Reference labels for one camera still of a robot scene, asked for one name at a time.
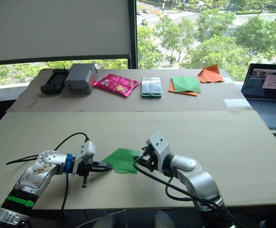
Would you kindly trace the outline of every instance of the laptop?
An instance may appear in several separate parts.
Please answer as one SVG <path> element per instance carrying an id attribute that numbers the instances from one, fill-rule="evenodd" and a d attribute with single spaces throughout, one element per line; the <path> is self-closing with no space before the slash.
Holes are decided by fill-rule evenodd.
<path id="1" fill-rule="evenodd" d="M 270 129 L 276 129 L 276 65 L 251 64 L 242 94 Z"/>

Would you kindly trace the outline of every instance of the table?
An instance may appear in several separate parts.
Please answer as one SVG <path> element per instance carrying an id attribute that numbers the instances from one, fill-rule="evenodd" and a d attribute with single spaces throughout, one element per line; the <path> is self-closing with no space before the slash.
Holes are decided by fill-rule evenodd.
<path id="1" fill-rule="evenodd" d="M 203 83 L 197 97 L 168 92 L 172 76 L 197 76 L 201 69 L 189 70 L 98 70 L 98 79 L 108 73 L 141 81 L 142 77 L 161 77 L 162 98 L 141 98 L 140 85 L 128 98 L 112 95 L 95 88 L 90 95 L 71 94 L 65 88 L 60 95 L 48 96 L 40 91 L 52 74 L 43 69 L 29 87 L 10 107 L 9 112 L 170 112 L 170 111 L 223 111 L 252 109 L 251 107 L 227 107 L 224 99 L 245 99 L 232 83 L 224 69 L 220 69 L 225 83 Z"/>
<path id="2" fill-rule="evenodd" d="M 255 111 L 242 110 L 9 112 L 0 121 L 0 204 L 32 163 L 5 166 L 6 162 L 52 149 L 78 131 L 95 143 L 98 161 L 117 148 L 139 150 L 154 132 L 161 131 L 174 154 L 201 162 L 227 206 L 276 203 L 276 139 Z M 82 143 L 78 136 L 59 151 L 75 154 Z M 177 180 L 173 183 L 183 187 Z M 167 198 L 163 185 L 140 173 L 91 173 L 88 187 L 83 189 L 81 184 L 81 177 L 70 178 L 66 209 L 192 206 Z M 59 209 L 64 190 L 65 175 L 55 176 L 35 208 Z"/>

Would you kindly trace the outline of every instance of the pink snack bag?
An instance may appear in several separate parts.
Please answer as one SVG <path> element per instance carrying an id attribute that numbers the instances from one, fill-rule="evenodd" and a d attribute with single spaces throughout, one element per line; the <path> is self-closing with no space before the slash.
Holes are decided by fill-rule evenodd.
<path id="1" fill-rule="evenodd" d="M 138 81 L 126 77 L 107 74 L 104 78 L 97 81 L 95 86 L 128 97 L 138 84 Z"/>

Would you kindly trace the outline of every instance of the gray battery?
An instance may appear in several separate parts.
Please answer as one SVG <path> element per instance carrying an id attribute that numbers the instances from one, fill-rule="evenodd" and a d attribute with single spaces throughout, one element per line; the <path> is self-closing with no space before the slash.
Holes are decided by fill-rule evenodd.
<path id="1" fill-rule="evenodd" d="M 97 78 L 97 70 L 93 63 L 74 63 L 64 84 L 73 94 L 89 94 Z"/>

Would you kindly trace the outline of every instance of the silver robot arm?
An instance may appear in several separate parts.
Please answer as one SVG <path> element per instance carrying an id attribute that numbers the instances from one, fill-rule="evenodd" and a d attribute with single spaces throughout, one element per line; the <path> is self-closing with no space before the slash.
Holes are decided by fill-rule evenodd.
<path id="1" fill-rule="evenodd" d="M 136 162 L 148 168 L 151 172 L 159 171 L 165 176 L 174 176 L 187 188 L 187 192 L 203 200 L 211 200 L 224 210 L 223 198 L 212 176 L 202 169 L 200 163 L 192 158 L 173 155 L 168 142 L 159 132 L 146 141 L 144 156 L 148 159 L 135 157 Z M 200 212 L 206 228 L 235 228 L 221 211 L 206 206 L 197 200 L 193 201 L 195 208 Z"/>
<path id="2" fill-rule="evenodd" d="M 79 147 L 76 157 L 57 151 L 42 152 L 37 161 L 19 178 L 0 207 L 0 225 L 22 227 L 29 218 L 30 210 L 54 175 L 72 173 L 83 176 L 82 187 L 85 188 L 90 171 L 112 169 L 112 166 L 105 162 L 93 161 L 94 155 L 95 146 L 91 141 Z"/>

